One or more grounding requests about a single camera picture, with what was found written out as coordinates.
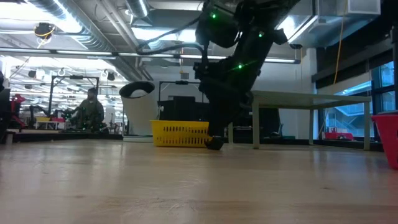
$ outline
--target yellow basket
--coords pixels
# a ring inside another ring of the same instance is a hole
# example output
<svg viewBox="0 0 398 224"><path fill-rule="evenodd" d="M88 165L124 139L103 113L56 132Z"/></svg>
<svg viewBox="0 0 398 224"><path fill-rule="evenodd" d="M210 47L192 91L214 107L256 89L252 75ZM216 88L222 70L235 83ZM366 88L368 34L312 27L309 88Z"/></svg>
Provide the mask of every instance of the yellow basket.
<svg viewBox="0 0 398 224"><path fill-rule="evenodd" d="M50 118L48 117L36 117L37 121L50 121Z"/></svg>
<svg viewBox="0 0 398 224"><path fill-rule="evenodd" d="M151 121L155 146L206 147L209 122Z"/></svg>

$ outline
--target plastic basket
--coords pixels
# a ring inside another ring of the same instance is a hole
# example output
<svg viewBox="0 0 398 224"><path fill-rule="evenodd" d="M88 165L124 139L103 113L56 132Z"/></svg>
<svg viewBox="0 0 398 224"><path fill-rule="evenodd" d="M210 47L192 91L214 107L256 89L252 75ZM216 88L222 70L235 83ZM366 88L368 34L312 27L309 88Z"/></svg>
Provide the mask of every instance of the plastic basket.
<svg viewBox="0 0 398 224"><path fill-rule="evenodd" d="M37 121L50 121L50 118L48 117L36 117Z"/></svg>
<svg viewBox="0 0 398 224"><path fill-rule="evenodd" d="M391 168L398 169L398 115L375 115L384 153Z"/></svg>
<svg viewBox="0 0 398 224"><path fill-rule="evenodd" d="M206 147L209 122L151 121L155 146Z"/></svg>

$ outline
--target red bin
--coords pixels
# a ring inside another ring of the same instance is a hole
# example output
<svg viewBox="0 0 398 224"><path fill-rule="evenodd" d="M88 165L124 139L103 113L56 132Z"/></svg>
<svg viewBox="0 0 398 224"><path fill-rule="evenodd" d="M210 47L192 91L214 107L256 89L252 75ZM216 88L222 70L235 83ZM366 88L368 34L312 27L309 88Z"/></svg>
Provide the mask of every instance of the red bin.
<svg viewBox="0 0 398 224"><path fill-rule="evenodd" d="M372 116L391 168L398 170L398 114Z"/></svg>

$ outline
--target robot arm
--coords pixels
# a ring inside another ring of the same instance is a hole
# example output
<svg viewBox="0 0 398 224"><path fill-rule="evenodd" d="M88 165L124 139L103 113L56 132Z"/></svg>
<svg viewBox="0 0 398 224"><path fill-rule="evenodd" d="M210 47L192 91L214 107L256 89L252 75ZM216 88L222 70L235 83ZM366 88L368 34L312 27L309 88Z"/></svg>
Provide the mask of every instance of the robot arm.
<svg viewBox="0 0 398 224"><path fill-rule="evenodd" d="M278 23L287 15L299 0L271 0L258 4L255 1L240 2L235 12L229 11L221 3L204 3L196 29L197 42L202 54L201 62L194 65L195 78L200 80L199 90L210 102L208 134L214 136L226 127L252 103L251 88L260 75L261 67L273 43L284 44L287 38L283 30L275 30ZM181 31L186 27L172 30L139 46L138 54L158 54L181 47L195 47L197 44L180 44L155 52L143 52L141 48L162 36ZM218 62L208 62L207 48L212 42L220 47L236 45L232 56Z"/></svg>

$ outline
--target desk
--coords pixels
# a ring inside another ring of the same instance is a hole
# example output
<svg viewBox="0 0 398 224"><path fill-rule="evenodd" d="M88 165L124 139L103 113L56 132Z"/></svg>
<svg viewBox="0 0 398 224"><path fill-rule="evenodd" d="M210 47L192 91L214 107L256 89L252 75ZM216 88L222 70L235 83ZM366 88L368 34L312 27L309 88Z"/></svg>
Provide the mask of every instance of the desk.
<svg viewBox="0 0 398 224"><path fill-rule="evenodd" d="M39 128L39 123L45 123L45 128L49 128L49 123L55 124L55 130L58 129L58 124L65 123L61 121L37 121L36 120L36 129Z"/></svg>
<svg viewBox="0 0 398 224"><path fill-rule="evenodd" d="M274 91L252 91L254 99L253 112L253 148L260 146L259 108L299 109L310 111L310 137L309 143L313 144L313 112L314 110L332 108L336 106L364 104L365 128L364 150L370 148L370 96L336 96L306 93L284 93Z"/></svg>

